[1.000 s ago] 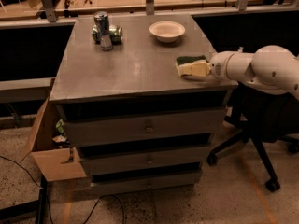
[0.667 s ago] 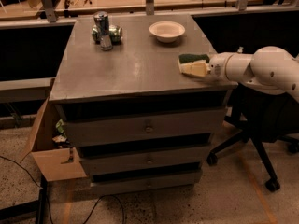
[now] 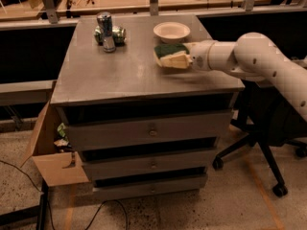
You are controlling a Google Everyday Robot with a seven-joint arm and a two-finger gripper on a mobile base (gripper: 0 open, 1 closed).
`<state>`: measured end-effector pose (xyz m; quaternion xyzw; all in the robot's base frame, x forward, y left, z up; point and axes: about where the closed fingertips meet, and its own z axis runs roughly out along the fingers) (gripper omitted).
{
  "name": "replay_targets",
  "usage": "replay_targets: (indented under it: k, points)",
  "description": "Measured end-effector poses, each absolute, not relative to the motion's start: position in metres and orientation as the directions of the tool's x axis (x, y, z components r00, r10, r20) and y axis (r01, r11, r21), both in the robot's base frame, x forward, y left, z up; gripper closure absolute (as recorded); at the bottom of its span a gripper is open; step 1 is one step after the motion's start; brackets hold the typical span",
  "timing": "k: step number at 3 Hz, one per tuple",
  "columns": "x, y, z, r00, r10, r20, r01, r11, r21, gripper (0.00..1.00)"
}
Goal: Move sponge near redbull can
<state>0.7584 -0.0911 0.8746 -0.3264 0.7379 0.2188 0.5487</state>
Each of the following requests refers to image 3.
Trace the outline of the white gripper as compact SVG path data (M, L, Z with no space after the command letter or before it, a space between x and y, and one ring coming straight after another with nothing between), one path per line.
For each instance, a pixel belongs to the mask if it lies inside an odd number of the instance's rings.
M189 51L188 54L180 51L161 57L158 60L158 65L177 69L187 69L191 66L194 70L210 70L208 59L213 44L213 40L185 43L185 47Z

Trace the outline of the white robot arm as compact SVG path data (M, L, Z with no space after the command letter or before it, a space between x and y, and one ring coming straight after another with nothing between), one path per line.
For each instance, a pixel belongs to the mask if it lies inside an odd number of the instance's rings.
M222 71L246 80L270 82L307 121L307 69L285 57L265 35L248 33L235 42L161 44L153 49L161 67Z

